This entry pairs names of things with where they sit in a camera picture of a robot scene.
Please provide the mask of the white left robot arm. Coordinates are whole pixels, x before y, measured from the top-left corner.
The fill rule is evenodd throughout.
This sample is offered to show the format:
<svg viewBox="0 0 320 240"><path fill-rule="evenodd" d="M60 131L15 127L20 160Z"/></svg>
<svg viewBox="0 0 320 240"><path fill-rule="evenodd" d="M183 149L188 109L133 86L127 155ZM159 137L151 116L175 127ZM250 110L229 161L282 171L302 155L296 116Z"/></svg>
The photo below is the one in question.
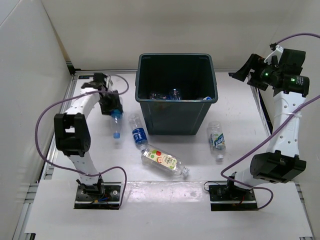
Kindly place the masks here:
<svg viewBox="0 0 320 240"><path fill-rule="evenodd" d="M105 195L102 176L91 159L89 149L91 136L87 125L87 117L96 104L100 105L103 115L122 112L118 91L113 90L113 83L86 82L81 86L83 96L76 99L64 113L54 116L56 148L63 152L80 172L78 184L83 192L94 200Z"/></svg>

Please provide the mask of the clear bottle green white label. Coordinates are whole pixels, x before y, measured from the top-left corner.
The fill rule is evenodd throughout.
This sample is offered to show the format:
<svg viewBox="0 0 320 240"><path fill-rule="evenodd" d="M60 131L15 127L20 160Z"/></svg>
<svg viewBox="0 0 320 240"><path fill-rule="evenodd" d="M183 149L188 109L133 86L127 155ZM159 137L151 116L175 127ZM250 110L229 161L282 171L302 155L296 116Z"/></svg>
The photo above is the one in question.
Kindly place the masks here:
<svg viewBox="0 0 320 240"><path fill-rule="evenodd" d="M223 162L226 152L226 143L221 123L211 121L207 126L206 132L211 155L215 158L215 161L220 164Z"/></svg>

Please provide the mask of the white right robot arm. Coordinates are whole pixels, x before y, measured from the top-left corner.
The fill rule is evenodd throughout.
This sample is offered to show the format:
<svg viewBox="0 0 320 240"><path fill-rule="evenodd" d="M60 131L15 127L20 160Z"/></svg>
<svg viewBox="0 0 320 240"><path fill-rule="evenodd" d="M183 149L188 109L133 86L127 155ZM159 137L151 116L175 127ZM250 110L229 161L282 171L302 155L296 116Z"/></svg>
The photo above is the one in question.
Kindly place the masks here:
<svg viewBox="0 0 320 240"><path fill-rule="evenodd" d="M230 200L265 183L287 183L306 169L298 148L298 108L306 102L310 86L310 79L301 75L305 58L304 51L276 45L266 58L253 53L237 72L230 73L259 90L272 87L275 104L274 129L266 152L254 155L247 169L230 176L224 188Z"/></svg>

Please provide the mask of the clear bottle light blue label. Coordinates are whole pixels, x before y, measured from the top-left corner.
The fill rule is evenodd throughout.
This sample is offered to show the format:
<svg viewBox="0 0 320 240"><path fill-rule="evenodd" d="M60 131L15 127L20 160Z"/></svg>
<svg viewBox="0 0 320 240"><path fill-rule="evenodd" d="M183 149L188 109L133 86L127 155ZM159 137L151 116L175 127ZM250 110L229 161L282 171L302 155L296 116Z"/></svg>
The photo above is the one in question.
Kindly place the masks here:
<svg viewBox="0 0 320 240"><path fill-rule="evenodd" d="M112 117L111 121L111 130L113 138L118 141L121 138L122 126L123 126L123 100L119 97L116 100L117 107L110 112L110 116Z"/></svg>

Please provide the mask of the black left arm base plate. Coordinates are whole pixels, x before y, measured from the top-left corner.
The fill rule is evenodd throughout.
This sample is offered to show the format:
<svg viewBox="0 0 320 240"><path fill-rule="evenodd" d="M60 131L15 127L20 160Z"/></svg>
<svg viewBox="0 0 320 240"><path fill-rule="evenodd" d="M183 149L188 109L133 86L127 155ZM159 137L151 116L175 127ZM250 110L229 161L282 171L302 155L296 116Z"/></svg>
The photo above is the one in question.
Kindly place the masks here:
<svg viewBox="0 0 320 240"><path fill-rule="evenodd" d="M121 203L122 184L103 182L102 190L96 185L78 185L74 200L77 210L118 210Z"/></svg>

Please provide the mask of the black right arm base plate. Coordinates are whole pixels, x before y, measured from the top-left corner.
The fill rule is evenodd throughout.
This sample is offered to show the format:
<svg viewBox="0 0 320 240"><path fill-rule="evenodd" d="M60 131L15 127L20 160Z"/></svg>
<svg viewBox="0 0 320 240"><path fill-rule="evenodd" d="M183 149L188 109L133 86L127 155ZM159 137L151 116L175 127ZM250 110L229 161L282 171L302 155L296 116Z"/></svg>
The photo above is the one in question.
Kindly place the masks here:
<svg viewBox="0 0 320 240"><path fill-rule="evenodd" d="M203 190L209 193L212 212L256 211L258 209L253 190L237 189L227 182L206 181Z"/></svg>

